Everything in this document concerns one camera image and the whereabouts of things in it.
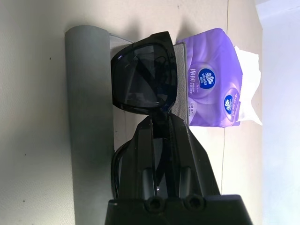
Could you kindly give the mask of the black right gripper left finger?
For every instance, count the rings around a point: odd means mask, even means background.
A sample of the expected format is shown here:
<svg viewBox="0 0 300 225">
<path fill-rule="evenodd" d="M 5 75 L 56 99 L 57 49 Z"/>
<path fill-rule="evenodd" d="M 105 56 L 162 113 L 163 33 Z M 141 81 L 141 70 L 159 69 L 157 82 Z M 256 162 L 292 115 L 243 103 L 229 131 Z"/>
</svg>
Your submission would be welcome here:
<svg viewBox="0 0 300 225">
<path fill-rule="evenodd" d="M 123 155 L 118 199 L 155 196 L 155 163 L 152 119 L 146 117 L 135 130 Z"/>
</svg>

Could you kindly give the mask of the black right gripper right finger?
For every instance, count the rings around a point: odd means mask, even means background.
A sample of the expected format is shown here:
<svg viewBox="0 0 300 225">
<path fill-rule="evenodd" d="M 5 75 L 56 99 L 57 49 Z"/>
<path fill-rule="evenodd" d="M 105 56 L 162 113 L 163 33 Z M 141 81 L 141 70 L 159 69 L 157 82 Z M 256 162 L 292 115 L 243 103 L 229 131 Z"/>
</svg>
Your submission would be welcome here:
<svg viewBox="0 0 300 225">
<path fill-rule="evenodd" d="M 169 125 L 178 197 L 220 195 L 208 154 L 188 125 L 174 114 Z"/>
</svg>

